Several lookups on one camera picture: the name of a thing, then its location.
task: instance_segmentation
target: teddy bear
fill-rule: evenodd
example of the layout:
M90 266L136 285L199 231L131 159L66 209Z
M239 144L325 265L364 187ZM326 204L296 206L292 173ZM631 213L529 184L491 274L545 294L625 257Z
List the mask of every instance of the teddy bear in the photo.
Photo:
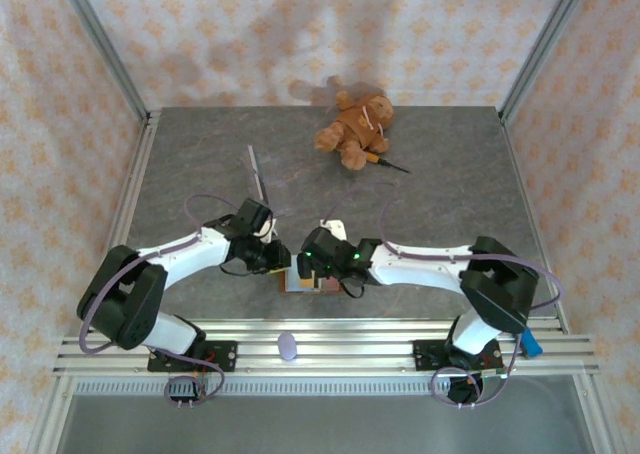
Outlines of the teddy bear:
M382 154L389 149L384 131L393 120L391 101L371 94L354 101L347 91L336 94L340 114L316 134L314 146L322 152L340 152L342 165L358 171L367 163L367 152Z

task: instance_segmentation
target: wall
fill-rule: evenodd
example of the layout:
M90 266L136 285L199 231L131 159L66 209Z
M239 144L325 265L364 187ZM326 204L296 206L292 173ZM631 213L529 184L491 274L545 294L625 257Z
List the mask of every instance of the wall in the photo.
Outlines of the wall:
M137 122L66 0L0 0L0 452L26 449Z
M557 0L91 0L149 109L502 104Z
M510 126L576 332L640 446L640 0L584 0Z

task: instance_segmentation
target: gray marble surface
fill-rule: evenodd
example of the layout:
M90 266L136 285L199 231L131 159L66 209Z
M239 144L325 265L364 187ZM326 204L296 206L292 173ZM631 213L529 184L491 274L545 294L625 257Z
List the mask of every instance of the gray marble surface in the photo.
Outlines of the gray marble surface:
M349 239L378 237L378 213L391 192L372 184L394 180L400 186L385 221L390 240L451 247L487 235L540 261L495 109L396 108L386 159L410 169L410 175L375 165L349 172L337 154L314 151L315 132L333 116L335 111L325 107L163 109L129 245L154 246L192 232L182 213L183 200L191 194L212 193L236 205L256 197L247 151L252 144L279 216L277 230L294 253L340 200L345 202L334 217L344 221ZM356 183L363 189L345 199ZM203 200L194 203L193 212L208 221L229 209ZM536 300L549 296L541 283ZM467 308L462 296L416 286L369 287L359 300L344 294L284 294L276 276L234 278L217 268L172 286L162 305L166 312L191 319L449 318Z

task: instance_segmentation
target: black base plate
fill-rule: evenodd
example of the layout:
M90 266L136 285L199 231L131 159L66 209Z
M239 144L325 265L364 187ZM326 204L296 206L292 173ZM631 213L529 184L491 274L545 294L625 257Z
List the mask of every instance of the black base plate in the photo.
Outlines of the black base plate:
M444 340L417 340L413 341L413 358L416 363L416 371L435 371L442 367L454 365L445 352ZM500 344L493 340L484 346L477 356L467 356L470 365L469 371L484 371L486 369L503 369Z
M205 360L213 354L211 362L216 364L224 372L233 372L236 369L236 360L238 354L238 343L236 341L203 341L198 346L201 353L195 355L196 358ZM149 357L147 370L149 372L193 372L202 371L212 372L210 367L192 364L190 362L178 361L173 358L163 358L161 356L152 359Z

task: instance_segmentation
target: metal frame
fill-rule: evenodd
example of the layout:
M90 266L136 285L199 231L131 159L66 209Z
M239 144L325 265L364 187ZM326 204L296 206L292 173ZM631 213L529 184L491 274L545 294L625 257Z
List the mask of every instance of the metal frame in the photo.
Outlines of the metal frame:
M111 74L113 74L122 93L127 98L131 110L141 121L147 119L147 108L140 94L138 94L136 86L129 77L129 73L124 67L124 64L122 64L115 47L113 47L109 36L105 32L104 27L102 27L96 11L91 6L91 2L89 0L69 0L69 2L75 9L89 37L91 37L91 40L95 43L96 48L102 55L105 64L111 71Z
M140 135L109 236L109 247L126 240L158 118L159 113L152 113ZM522 184L521 188L528 202ZM537 230L533 213L529 215ZM541 239L537 242L546 254ZM588 393L582 400L582 410L596 452L625 452L619 447L622 444L615 429L607 422L612 418L602 402L606 396L602 394L602 382L598 381L599 368L592 343L588 336L567 334L561 317L560 311L558 318L530 319L530 327L547 354L537 360L518 358L513 374L573 375L578 392ZM410 341L444 339L451 320L206 320L197 324L212 339L239 342L237 371L228 376L228 394L304 395L311 392L310 389L319 388L328 395L349 389L370 395L419 395L427 392L425 380L429 373L415 371ZM299 342L299 358L293 363L281 360L277 353L275 339L283 331L293 332ZM88 340L97 344L105 339L91 333ZM502 336L499 342L508 358L513 353L513 340ZM70 392L73 395L160 392L157 389L164 385L166 374L148 373L147 356L148 351L142 348L86 357L79 350L77 338L65 338L54 368L58 380L41 413L44 421L39 423L29 452L56 451L70 406Z
M147 112L133 82L120 61L89 0L70 0L132 110L144 122L138 145L123 186L107 246L126 241L142 179L159 120L159 112ZM538 248L548 263L548 250L538 236L539 225L520 179L518 160L509 142L507 125L533 84L579 0L559 0L540 32L502 109L500 118L509 146ZM596 452L625 452L620 432L610 415L606 390L588 336L571 335L562 306L557 318L532 318L530 326L546 354L538 360L519 357L514 375L573 375L581 393L581 407ZM428 391L428 373L415 371L411 340L444 339L451 321L435 320L288 320L288 321L199 321L208 336L239 341L237 371L228 376L222 394L307 395L321 389L329 395L416 395ZM278 356L275 338L293 332L299 342L299 357L285 362ZM91 333L90 343L103 342ZM499 339L505 356L513 353L513 340ZM64 339L54 368L54 381L40 412L29 453L56 452L73 395L90 393L135 395L157 394L166 374L146 372L146 349L115 351L97 357L84 356L77 339Z
M547 22L543 26L538 38L523 64L518 77L511 87L507 98L500 109L500 119L507 124L515 116L518 106L523 101L529 88L533 85L542 65L558 42L563 29L569 22L580 0L558 0Z
M238 341L236 371L229 377L421 377L415 369L412 341L447 337L451 320L323 319L323 320L207 320L195 322L207 338ZM515 375L574 375L599 372L589 336L569 336L557 319L530 319L529 326L545 355L537 359L518 357ZM298 356L284 361L276 340L282 332L296 337ZM87 338L90 346L107 339L98 333ZM513 355L513 336L499 338L503 357ZM162 377L147 372L149 350L113 349L108 355L85 356L77 337L64 339L54 366L59 376Z

